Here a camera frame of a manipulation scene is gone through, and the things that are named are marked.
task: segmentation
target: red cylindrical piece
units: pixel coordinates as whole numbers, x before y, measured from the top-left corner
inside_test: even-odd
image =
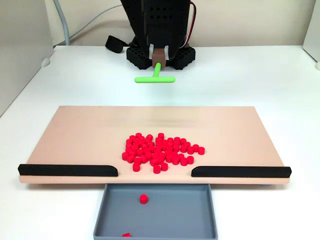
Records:
[[[141,163],[143,163],[143,164],[146,164],[148,162],[148,159],[147,159],[147,157],[145,155],[142,155],[140,157],[140,159],[141,159]]]
[[[157,153],[152,154],[153,159],[157,159],[158,157],[159,157],[159,154],[157,154]]]
[[[140,164],[134,163],[134,164],[132,165],[132,168],[133,168],[133,171],[134,171],[134,172],[139,172],[139,171],[140,171]]]
[[[205,148],[202,147],[202,146],[200,146],[199,149],[198,149],[198,154],[199,154],[199,155],[205,154]]]
[[[173,156],[172,155],[167,155],[166,157],[165,157],[165,160],[166,160],[166,162],[167,163],[172,163],[172,158],[173,158]]]
[[[187,158],[188,164],[194,164],[195,158],[193,156],[188,156]]]
[[[136,152],[136,151],[131,150],[131,151],[129,152],[129,155],[130,155],[130,156],[134,156],[134,157],[136,157],[136,156],[137,156],[137,152]]]
[[[178,165],[179,162],[180,162],[180,158],[179,158],[179,157],[174,156],[174,157],[172,158],[172,164],[173,164],[173,165]]]
[[[129,153],[127,153],[127,152],[122,153],[122,160],[127,161],[128,157],[129,157]]]
[[[150,153],[150,149],[149,148],[145,148],[143,149],[143,153],[146,154],[146,153]]]
[[[136,151],[136,154],[140,158],[144,154],[144,151],[140,148]]]
[[[164,135],[163,133],[158,133],[158,138],[164,139],[164,138],[165,138],[165,135]]]
[[[186,145],[181,145],[180,152],[186,153],[187,152],[187,146]]]
[[[179,154],[178,154],[178,158],[179,158],[179,159],[183,159],[183,158],[185,158],[185,155],[184,155],[183,153],[179,153]]]
[[[154,165],[154,166],[153,166],[153,172],[154,172],[155,174],[159,174],[159,173],[161,172],[161,166],[158,165],[158,164]]]
[[[133,160],[133,163],[134,164],[141,164],[141,158],[140,157],[136,157],[134,160]]]
[[[195,153],[195,149],[192,146],[188,146],[187,153],[190,154],[190,155],[194,154]]]
[[[167,171],[168,170],[168,163],[161,163],[161,171]]]
[[[155,152],[155,150],[156,150],[156,147],[155,146],[150,146],[149,150],[150,150],[150,153],[153,154]]]
[[[148,196],[146,194],[142,194],[140,196],[140,203],[141,204],[146,204],[148,202]]]
[[[136,151],[138,151],[138,149],[139,149],[138,146],[133,146],[133,147],[132,147],[132,151],[135,151],[135,152],[136,152]]]
[[[159,156],[157,159],[158,159],[158,163],[157,164],[162,164],[165,161],[165,157],[164,156]]]
[[[152,136],[151,134],[148,134],[146,137],[150,139],[150,141],[154,138],[154,136]]]
[[[180,144],[183,145],[183,144],[185,144],[186,141],[187,141],[187,139],[181,138],[181,139],[180,139]]]
[[[153,167],[154,165],[158,164],[158,159],[157,158],[153,158],[150,160],[150,165]]]
[[[135,156],[133,156],[133,155],[128,156],[128,160],[127,160],[128,163],[132,164],[134,162],[134,160],[135,160]]]
[[[155,146],[155,149],[162,151],[162,145]]]
[[[150,161],[150,160],[152,159],[152,153],[151,153],[151,152],[146,152],[146,153],[145,153],[145,156],[146,156],[146,159],[147,159],[148,161]]]
[[[177,144],[173,145],[173,151],[174,152],[179,152],[180,151],[180,145],[177,145]]]
[[[141,148],[142,148],[143,150],[144,150],[144,149],[147,149],[147,148],[148,148],[148,145],[144,143],[144,144],[141,145]]]
[[[181,159],[180,159],[180,163],[181,163],[182,166],[187,166],[187,165],[188,165],[188,160],[187,160],[187,158],[186,158],[186,157],[181,158]]]
[[[193,146],[194,152],[197,153],[198,149],[199,149],[199,145],[198,144],[194,144]]]

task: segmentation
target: green t-shaped object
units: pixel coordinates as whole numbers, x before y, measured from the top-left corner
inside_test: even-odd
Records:
[[[174,83],[176,79],[173,76],[159,76],[161,63],[157,62],[154,68],[153,76],[138,76],[134,81],[138,84],[159,84]]]

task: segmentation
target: gray tray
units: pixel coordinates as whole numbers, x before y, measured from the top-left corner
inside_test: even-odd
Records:
[[[107,184],[93,237],[123,240],[125,233],[139,240],[216,240],[210,185]]]

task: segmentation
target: white table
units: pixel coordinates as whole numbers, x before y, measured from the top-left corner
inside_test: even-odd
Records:
[[[161,71],[173,84],[135,83],[153,70],[102,46],[60,46],[50,59],[0,118],[0,239],[93,239],[103,185],[18,180],[59,105],[255,106],[291,181],[213,185],[219,240],[319,236],[320,71],[301,46],[197,48],[184,70]]]

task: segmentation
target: beige tray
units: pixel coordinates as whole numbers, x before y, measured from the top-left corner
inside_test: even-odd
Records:
[[[154,174],[149,163],[133,172],[121,159],[126,139],[164,133],[205,147],[194,164],[169,164]],[[22,183],[286,184],[290,178],[191,177],[197,166],[283,167],[254,107],[60,106],[27,164],[112,165],[118,177],[26,176]]]

